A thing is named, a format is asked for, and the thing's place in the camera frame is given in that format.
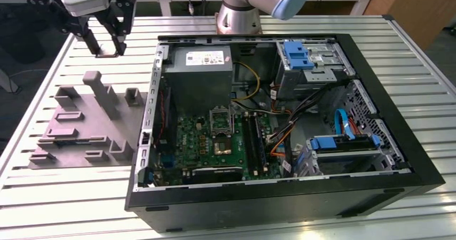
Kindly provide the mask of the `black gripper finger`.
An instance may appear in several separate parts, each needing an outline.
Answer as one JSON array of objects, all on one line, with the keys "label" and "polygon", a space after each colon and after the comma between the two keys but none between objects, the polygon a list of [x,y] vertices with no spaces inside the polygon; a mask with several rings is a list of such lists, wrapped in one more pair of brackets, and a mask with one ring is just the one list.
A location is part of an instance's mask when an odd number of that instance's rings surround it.
[{"label": "black gripper finger", "polygon": [[27,0],[27,3],[38,10],[39,15],[47,20],[51,26],[54,26],[63,34],[73,33],[87,44],[87,47],[94,55],[98,55],[101,46],[98,44],[95,35],[89,27],[89,18],[86,18],[85,26],[66,26],[55,20],[54,14],[50,12],[50,0]]},{"label": "black gripper finger", "polygon": [[98,12],[98,21],[111,35],[115,52],[99,51],[98,56],[123,56],[127,49],[126,37],[131,34],[137,14],[137,0],[109,0],[109,8]]}]

